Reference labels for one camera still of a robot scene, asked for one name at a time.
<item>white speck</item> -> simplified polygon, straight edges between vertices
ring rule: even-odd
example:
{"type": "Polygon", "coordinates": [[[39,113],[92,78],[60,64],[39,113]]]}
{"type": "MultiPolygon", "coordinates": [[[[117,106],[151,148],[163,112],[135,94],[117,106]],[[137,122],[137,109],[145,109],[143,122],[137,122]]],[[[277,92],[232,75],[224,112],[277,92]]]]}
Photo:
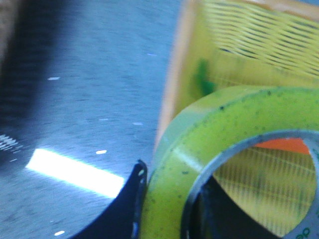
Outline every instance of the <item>white speck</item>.
{"type": "Polygon", "coordinates": [[[62,235],[63,233],[65,233],[65,231],[59,231],[59,232],[55,233],[54,235],[59,236],[59,235],[62,235]]]}
{"type": "Polygon", "coordinates": [[[104,154],[104,153],[107,153],[107,150],[99,150],[99,151],[96,151],[95,152],[96,154],[104,154]]]}
{"type": "Polygon", "coordinates": [[[141,126],[141,125],[143,125],[143,123],[142,123],[142,122],[134,122],[133,124],[134,124],[134,125],[137,125],[137,126],[141,126]]]}
{"type": "Polygon", "coordinates": [[[139,225],[136,222],[133,222],[132,235],[137,235],[139,233],[139,225]]]}
{"type": "Polygon", "coordinates": [[[60,77],[49,77],[48,81],[56,81],[56,80],[60,80],[60,77]]]}
{"type": "Polygon", "coordinates": [[[143,175],[144,174],[144,169],[142,169],[140,172],[139,172],[139,176],[143,175]]]}

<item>black object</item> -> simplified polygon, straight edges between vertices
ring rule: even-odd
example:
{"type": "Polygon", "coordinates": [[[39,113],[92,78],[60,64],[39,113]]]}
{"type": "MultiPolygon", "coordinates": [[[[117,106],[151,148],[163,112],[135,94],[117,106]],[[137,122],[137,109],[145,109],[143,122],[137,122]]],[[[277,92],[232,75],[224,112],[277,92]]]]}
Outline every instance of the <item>black object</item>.
{"type": "Polygon", "coordinates": [[[192,239],[279,239],[243,212],[211,177],[191,215],[192,239]]]}
{"type": "Polygon", "coordinates": [[[138,239],[146,183],[147,168],[139,160],[117,198],[72,239],[138,239]]]}
{"type": "Polygon", "coordinates": [[[36,124],[30,126],[30,115],[44,79],[63,4],[61,0],[31,0],[21,7],[1,67],[0,174],[23,169],[36,148],[39,130],[36,124]]]}

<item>gray surface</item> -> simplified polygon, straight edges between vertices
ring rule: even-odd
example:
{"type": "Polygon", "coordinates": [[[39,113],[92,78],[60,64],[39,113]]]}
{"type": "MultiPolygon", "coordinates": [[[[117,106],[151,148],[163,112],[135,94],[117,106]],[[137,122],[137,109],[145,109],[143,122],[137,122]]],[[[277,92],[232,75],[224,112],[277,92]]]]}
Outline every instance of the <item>gray surface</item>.
{"type": "MultiPolygon", "coordinates": [[[[149,163],[179,6],[65,1],[22,139],[125,180],[149,163]]],[[[1,239],[68,238],[112,201],[29,169],[0,184],[1,239]]]]}

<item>mesh pattern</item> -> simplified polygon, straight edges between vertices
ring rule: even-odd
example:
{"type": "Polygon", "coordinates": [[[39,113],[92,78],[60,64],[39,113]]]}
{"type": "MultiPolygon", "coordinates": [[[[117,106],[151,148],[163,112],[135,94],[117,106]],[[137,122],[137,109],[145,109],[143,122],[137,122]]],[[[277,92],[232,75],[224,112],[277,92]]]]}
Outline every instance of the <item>mesh pattern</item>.
{"type": "Polygon", "coordinates": [[[310,155],[249,148],[214,176],[244,211],[281,237],[305,217],[315,196],[310,155]]]}
{"type": "MultiPolygon", "coordinates": [[[[186,57],[175,65],[181,73],[173,79],[179,82],[173,115],[204,96],[196,78],[202,60],[216,89],[319,87],[318,22],[246,2],[198,2],[186,57]]],[[[244,211],[278,236],[304,218],[316,188],[309,155],[281,150],[245,150],[214,175],[244,211]]]]}
{"type": "Polygon", "coordinates": [[[219,49],[319,76],[319,23],[252,4],[203,3],[211,37],[219,49]]]}

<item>metal surface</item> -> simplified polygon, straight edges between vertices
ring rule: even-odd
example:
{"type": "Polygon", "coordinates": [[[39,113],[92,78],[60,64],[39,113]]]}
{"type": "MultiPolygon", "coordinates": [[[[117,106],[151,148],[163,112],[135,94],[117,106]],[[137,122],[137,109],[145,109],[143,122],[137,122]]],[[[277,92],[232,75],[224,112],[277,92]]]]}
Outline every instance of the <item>metal surface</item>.
{"type": "Polygon", "coordinates": [[[139,160],[117,198],[72,239],[138,239],[146,183],[147,168],[139,160]]]}
{"type": "Polygon", "coordinates": [[[30,1],[1,78],[0,134],[30,149],[0,168],[1,239],[75,235],[138,159],[150,162],[178,8],[178,0],[30,1]],[[108,173],[99,181],[86,165],[108,173]]]}

